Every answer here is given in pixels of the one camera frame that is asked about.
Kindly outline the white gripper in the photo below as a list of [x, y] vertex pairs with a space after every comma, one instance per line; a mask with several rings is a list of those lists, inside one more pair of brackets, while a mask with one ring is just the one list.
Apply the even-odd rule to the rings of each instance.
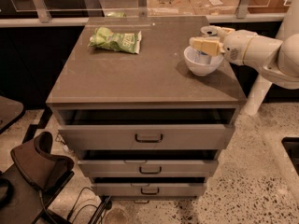
[[224, 52], [227, 62], [236, 65], [252, 66], [252, 61], [247, 58], [251, 41], [258, 36], [257, 33], [238, 30], [229, 27], [218, 27], [218, 37], [191, 37], [190, 46], [204, 52], [209, 56], [218, 56]]

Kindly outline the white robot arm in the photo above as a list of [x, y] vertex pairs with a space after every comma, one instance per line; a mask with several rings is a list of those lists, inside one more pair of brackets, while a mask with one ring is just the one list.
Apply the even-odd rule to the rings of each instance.
[[193, 49], [255, 69], [266, 80], [285, 89], [299, 88], [299, 0], [291, 5], [275, 38], [248, 30], [211, 26], [217, 35], [190, 38]]

